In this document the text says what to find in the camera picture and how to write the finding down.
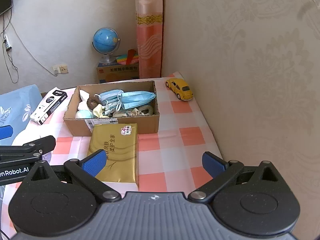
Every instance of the box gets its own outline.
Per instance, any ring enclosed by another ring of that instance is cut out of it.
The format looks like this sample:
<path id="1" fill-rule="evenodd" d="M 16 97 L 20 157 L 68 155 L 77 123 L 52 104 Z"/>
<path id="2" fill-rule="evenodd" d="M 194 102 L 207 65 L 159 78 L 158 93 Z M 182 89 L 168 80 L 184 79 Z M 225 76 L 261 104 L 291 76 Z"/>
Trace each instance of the box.
<path id="1" fill-rule="evenodd" d="M 100 83 L 139 79 L 139 63 L 131 65 L 99 63 L 97 73 Z"/>
<path id="2" fill-rule="evenodd" d="M 96 178 L 121 194 L 138 191 L 138 132 L 137 124 L 95 125 L 87 156 L 103 149 L 106 166 Z"/>
<path id="3" fill-rule="evenodd" d="M 57 87 L 50 90 L 41 100 L 36 110 L 30 115 L 30 119 L 43 124 L 53 111 L 67 98 L 67 93 L 60 91 Z"/>
<path id="4" fill-rule="evenodd" d="M 85 119 L 76 119 L 76 112 L 78 111 L 78 105 L 81 102 L 80 90 L 84 90 L 94 96 L 95 94 L 101 94 L 105 91 L 110 91 L 114 89 L 121 89 L 124 92 L 129 91 L 149 91 L 156 94 L 156 86 L 154 81 L 141 81 L 141 82 L 120 82 L 120 83 L 104 83 L 104 84 L 93 84 L 93 85 L 83 85 L 76 87 L 73 93 L 68 109 L 63 116 L 65 124 L 68 126 L 70 133 L 73 136 L 91 136 L 91 131 L 85 121 Z M 138 133 L 157 133 L 159 130 L 159 109 L 157 97 L 151 101 L 151 105 L 154 109 L 153 115 L 145 116 L 127 116 L 118 117 L 118 123 L 136 123 L 138 124 Z M 101 120 L 102 122 L 111 118 L 95 118 L 95 120 Z"/>

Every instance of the pink and white checkered sheet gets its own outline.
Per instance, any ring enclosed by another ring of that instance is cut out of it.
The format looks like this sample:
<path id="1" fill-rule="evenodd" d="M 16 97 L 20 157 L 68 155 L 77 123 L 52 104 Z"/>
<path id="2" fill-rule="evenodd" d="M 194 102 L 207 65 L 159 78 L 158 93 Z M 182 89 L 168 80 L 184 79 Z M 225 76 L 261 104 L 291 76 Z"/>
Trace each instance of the pink and white checkered sheet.
<path id="1" fill-rule="evenodd" d="M 178 72 L 170 77 L 182 78 Z M 139 135 L 139 190 L 180 191 L 187 196 L 211 179 L 202 167 L 202 154 L 205 151 L 219 157 L 221 154 L 195 98 L 187 102 L 179 100 L 165 86 L 166 79 L 141 80 L 155 81 L 160 122 L 158 133 Z M 71 158 L 81 160 L 86 157 L 89 148 L 90 137 L 73 137 L 62 119 L 74 90 L 65 90 L 68 98 L 43 125 L 30 121 L 26 127 L 30 133 L 56 138 L 50 165 L 61 165 Z M 8 215 L 8 204 L 19 185 L 5 186 L 1 229 L 9 237 L 16 231 Z"/>

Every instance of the cardboard box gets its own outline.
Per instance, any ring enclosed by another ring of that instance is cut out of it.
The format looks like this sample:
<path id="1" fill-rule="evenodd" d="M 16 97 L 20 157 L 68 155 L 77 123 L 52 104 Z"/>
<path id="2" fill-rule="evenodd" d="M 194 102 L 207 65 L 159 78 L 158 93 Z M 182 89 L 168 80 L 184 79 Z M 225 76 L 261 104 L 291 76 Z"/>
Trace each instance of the cardboard box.
<path id="1" fill-rule="evenodd" d="M 142 81 L 142 82 L 121 82 L 121 83 L 104 83 L 104 84 L 93 84 L 93 85 L 83 85 L 76 87 L 73 93 L 68 109 L 63 116 L 63 120 L 69 128 L 73 136 L 91 136 L 91 131 L 85 121 L 85 119 L 76 119 L 76 112 L 78 111 L 78 105 L 81 102 L 80 90 L 84 90 L 94 96 L 95 94 L 101 94 L 105 91 L 110 91 L 114 89 L 121 89 L 124 92 L 129 91 L 149 91 L 156 94 L 156 85 L 154 81 Z M 136 123 L 138 124 L 138 133 L 157 133 L 159 130 L 159 109 L 157 97 L 151 101 L 151 105 L 154 109 L 153 115 L 145 116 L 127 116 L 118 117 L 118 123 Z M 99 120 L 107 120 L 109 118 L 95 118 Z"/>
<path id="2" fill-rule="evenodd" d="M 103 63 L 99 63 L 97 73 L 100 83 L 139 79 L 139 63 L 131 65 L 118 63 L 103 65 Z"/>

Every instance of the electrical outlet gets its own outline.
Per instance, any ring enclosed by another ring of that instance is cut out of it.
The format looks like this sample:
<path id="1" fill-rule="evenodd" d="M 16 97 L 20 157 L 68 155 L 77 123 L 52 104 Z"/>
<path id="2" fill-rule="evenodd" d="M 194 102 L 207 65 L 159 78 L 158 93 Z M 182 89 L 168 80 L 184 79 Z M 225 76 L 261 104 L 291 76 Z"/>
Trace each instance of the electrical outlet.
<path id="1" fill-rule="evenodd" d="M 68 74 L 69 73 L 67 64 L 59 65 L 59 68 L 60 68 L 61 74 Z"/>
<path id="2" fill-rule="evenodd" d="M 55 74 L 60 74 L 60 73 L 61 73 L 59 66 L 60 66 L 60 65 L 54 65 L 54 66 L 52 66 L 53 72 L 54 72 Z"/>

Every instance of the open cardboard box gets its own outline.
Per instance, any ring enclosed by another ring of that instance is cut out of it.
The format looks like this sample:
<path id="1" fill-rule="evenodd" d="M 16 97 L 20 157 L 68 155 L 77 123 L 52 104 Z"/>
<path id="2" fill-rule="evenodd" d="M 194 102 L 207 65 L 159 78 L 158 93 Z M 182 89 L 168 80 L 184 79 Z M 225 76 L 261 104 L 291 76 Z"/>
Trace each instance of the open cardboard box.
<path id="1" fill-rule="evenodd" d="M 95 94 L 101 94 L 105 91 L 114 89 L 121 89 L 124 92 L 130 91 L 149 91 L 156 94 L 156 86 L 154 81 L 142 81 L 142 82 L 120 82 L 120 83 L 104 83 L 104 84 L 93 84 L 83 85 L 76 87 L 73 93 L 68 109 L 63 116 L 63 120 L 69 128 L 73 136 L 91 136 L 91 131 L 87 126 L 85 119 L 76 119 L 76 112 L 78 111 L 78 105 L 81 102 L 80 90 L 84 90 L 94 96 Z M 118 123 L 136 123 L 138 124 L 138 134 L 144 133 L 157 133 L 159 130 L 159 109 L 157 97 L 155 97 L 151 105 L 154 109 L 153 115 L 145 116 L 127 116 L 118 117 Z"/>

